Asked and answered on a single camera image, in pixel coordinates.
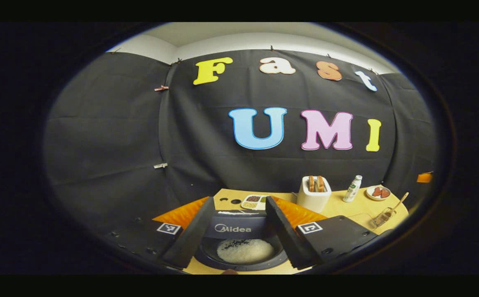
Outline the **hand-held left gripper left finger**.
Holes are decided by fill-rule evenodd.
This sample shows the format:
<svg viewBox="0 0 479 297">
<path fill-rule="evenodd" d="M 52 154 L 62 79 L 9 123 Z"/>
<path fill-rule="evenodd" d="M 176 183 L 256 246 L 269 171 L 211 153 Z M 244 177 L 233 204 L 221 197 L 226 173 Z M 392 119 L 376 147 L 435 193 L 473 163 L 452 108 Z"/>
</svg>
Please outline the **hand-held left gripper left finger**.
<svg viewBox="0 0 479 297">
<path fill-rule="evenodd" d="M 185 269 L 198 250 L 215 212 L 213 197 L 205 197 L 150 218 L 114 228 L 107 240 L 145 266 Z"/>
</svg>

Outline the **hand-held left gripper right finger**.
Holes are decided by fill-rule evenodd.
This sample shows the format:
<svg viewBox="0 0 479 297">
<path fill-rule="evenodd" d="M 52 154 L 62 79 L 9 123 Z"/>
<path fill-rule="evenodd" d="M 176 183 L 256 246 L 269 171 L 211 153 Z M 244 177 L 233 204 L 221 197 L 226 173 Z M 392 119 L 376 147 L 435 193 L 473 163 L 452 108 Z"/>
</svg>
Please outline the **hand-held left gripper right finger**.
<svg viewBox="0 0 479 297">
<path fill-rule="evenodd" d="M 326 218 L 274 196 L 266 198 L 266 223 L 296 269 L 343 261 L 379 236 L 343 215 Z"/>
</svg>

